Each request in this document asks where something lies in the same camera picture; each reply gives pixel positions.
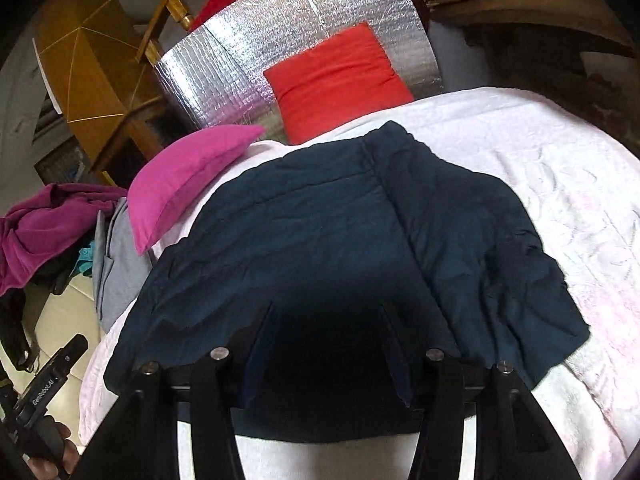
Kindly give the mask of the person's left hand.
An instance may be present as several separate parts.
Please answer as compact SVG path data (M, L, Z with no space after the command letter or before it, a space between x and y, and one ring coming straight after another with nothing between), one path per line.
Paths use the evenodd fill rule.
M56 422L56 429L63 438L65 448L62 458L62 465L68 474L72 474L80 460L80 454L76 444L70 440L72 432L62 422ZM60 471L54 463L40 457L29 457L27 465L38 480L58 480Z

